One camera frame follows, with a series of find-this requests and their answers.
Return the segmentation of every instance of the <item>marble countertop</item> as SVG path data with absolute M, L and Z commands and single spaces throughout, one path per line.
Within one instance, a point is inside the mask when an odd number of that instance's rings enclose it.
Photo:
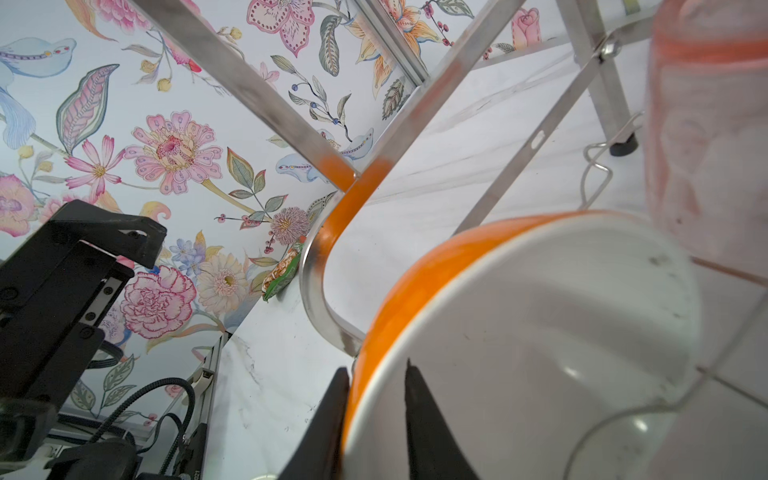
M 632 111 L 643 107 L 647 50 L 647 42 L 628 45 L 617 58 Z M 578 71 L 572 58 L 570 45 L 562 45 L 471 72 L 334 248 L 326 271 L 326 295 L 339 314 L 363 331 L 369 328 L 395 281 L 450 237 L 546 115 Z M 598 141 L 604 141 L 604 136 L 585 94 L 488 221 L 575 209 L 586 165 L 581 151 Z M 604 161 L 614 169 L 614 179 L 593 208 L 645 216 L 641 150 L 622 158 L 606 156 Z M 591 174 L 588 185 L 596 187 L 601 175 Z M 704 296 L 707 315 L 700 362 L 706 365 L 760 289 L 705 269 L 697 272 L 705 293 L 712 293 Z M 756 376 L 740 377 L 740 372 L 752 371 L 744 366 L 754 363 L 756 356 L 762 364 L 768 359 L 764 349 L 753 349 L 739 357 L 740 364 L 728 366 L 729 375 L 768 394 L 768 382 Z M 250 480 L 279 473 L 333 372 L 351 362 L 310 324 L 298 282 L 268 303 L 259 302 L 222 352 L 204 478 Z M 759 478 L 749 465 L 757 465 L 760 449 L 737 451 L 728 439 L 741 435 L 749 425 L 768 426 L 768 410 L 719 385 L 712 385 L 702 397 L 685 414 L 686 420 L 677 423 L 648 478 L 704 478 L 694 473 L 707 471 L 738 471 L 742 474 L 738 478 Z M 700 435 L 699 419 L 710 418 L 712 412 L 718 412 L 720 423 L 708 430 L 713 441 L 704 451 L 715 449 L 722 455 L 709 455 L 706 462 L 712 465 L 706 467 L 701 460 L 693 460 L 701 453 L 693 445 L 700 445 L 694 441 Z M 731 415 L 733 421 L 722 415 Z M 765 444 L 768 434 L 749 438 Z M 689 448 L 687 439 L 691 439 Z M 680 466 L 681 459 L 689 459 L 696 468 Z M 733 470 L 733 465 L 740 470 Z

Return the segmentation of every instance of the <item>blue bird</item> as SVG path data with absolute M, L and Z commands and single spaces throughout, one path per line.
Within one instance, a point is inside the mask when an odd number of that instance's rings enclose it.
M 352 143 L 343 150 L 341 149 L 341 145 L 333 139 L 333 135 L 331 135 L 328 130 L 320 129 L 318 130 L 318 133 L 320 133 L 333 148 L 339 151 L 339 155 L 351 161 L 365 157 L 373 147 L 372 128 L 368 130 L 365 135 L 358 135 L 355 137 L 352 140 Z M 307 184 L 318 178 L 327 184 L 329 183 L 327 178 L 299 154 L 290 154 L 281 158 L 280 161 L 277 162 L 276 170 L 278 174 L 289 174 L 303 184 Z
M 72 38 L 52 44 L 29 37 L 0 47 L 0 110 L 6 123 L 2 138 L 10 148 L 20 148 L 35 132 L 32 114 L 8 93 L 15 74 L 36 78 L 58 75 L 72 61 L 76 44 Z

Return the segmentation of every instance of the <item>black rubber cap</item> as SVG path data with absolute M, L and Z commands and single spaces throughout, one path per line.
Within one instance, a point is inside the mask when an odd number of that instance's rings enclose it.
M 637 137 L 632 134 L 623 144 L 611 145 L 611 155 L 614 157 L 626 157 L 637 150 L 637 147 L 639 147 Z

